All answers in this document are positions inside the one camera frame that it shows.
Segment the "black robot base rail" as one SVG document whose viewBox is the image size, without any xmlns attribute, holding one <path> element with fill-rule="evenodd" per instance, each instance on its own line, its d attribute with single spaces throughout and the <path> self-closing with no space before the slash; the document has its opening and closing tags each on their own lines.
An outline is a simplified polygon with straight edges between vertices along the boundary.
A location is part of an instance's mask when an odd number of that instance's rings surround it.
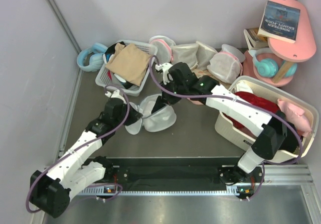
<svg viewBox="0 0 321 224">
<path fill-rule="evenodd" d="M 228 185 L 256 186 L 261 167 L 246 174 L 236 157 L 108 158 L 101 182 L 118 183 L 123 191 L 214 191 Z"/>
</svg>

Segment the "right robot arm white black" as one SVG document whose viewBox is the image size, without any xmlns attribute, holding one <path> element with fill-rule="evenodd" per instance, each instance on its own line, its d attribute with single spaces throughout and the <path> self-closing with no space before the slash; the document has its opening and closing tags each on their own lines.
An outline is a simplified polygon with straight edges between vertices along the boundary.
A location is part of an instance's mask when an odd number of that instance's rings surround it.
<svg viewBox="0 0 321 224">
<path fill-rule="evenodd" d="M 287 137 L 286 121 L 280 111 L 274 114 L 260 109 L 233 94 L 210 76 L 198 78 L 186 63 L 157 64 L 155 69 L 163 75 L 158 86 L 164 102 L 175 104 L 182 98 L 199 101 L 236 120 L 256 137 L 234 169 L 237 180 L 247 181 L 258 165 L 274 158 Z"/>
</svg>

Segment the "white satin bra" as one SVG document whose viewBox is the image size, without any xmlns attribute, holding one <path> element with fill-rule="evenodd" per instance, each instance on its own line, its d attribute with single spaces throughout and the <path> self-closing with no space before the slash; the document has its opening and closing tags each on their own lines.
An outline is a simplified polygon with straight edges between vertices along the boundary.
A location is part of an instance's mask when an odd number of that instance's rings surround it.
<svg viewBox="0 0 321 224">
<path fill-rule="evenodd" d="M 162 104 L 156 100 L 147 100 L 142 102 L 139 107 L 142 112 L 142 117 L 145 119 L 154 112 L 158 111 L 162 107 Z"/>
</svg>

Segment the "white mesh laundry bag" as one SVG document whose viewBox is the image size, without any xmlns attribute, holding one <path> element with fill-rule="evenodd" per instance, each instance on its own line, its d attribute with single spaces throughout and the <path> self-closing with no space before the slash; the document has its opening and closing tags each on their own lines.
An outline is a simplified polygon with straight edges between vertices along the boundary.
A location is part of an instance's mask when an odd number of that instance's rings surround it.
<svg viewBox="0 0 321 224">
<path fill-rule="evenodd" d="M 154 95 L 147 96 L 141 101 L 141 103 L 147 100 L 156 100 L 159 95 L 161 94 L 154 94 Z M 135 103 L 130 102 L 130 105 L 137 106 L 139 112 L 142 114 L 139 107 L 140 104 L 136 105 Z M 142 127 L 144 127 L 146 131 L 151 133 L 159 132 L 171 127 L 176 122 L 176 119 L 177 119 L 177 115 L 173 107 L 170 105 L 166 105 L 165 107 L 160 108 L 158 111 L 151 114 L 148 118 L 144 119 L 142 117 L 136 123 L 130 126 L 125 126 L 125 129 L 127 130 L 128 133 L 132 135 L 138 134 Z"/>
</svg>

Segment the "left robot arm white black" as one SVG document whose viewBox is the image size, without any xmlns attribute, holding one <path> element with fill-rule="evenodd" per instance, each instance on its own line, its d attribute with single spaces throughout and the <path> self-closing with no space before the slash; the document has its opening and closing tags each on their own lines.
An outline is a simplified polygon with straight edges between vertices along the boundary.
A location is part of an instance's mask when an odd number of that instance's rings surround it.
<svg viewBox="0 0 321 224">
<path fill-rule="evenodd" d="M 110 98 L 99 117 L 88 124 L 75 144 L 52 167 L 31 175 L 27 203 L 57 218 L 88 186 L 100 180 L 110 181 L 114 175 L 110 161 L 96 157 L 89 164 L 85 162 L 120 126 L 130 126 L 141 119 L 142 113 L 135 104 Z"/>
</svg>

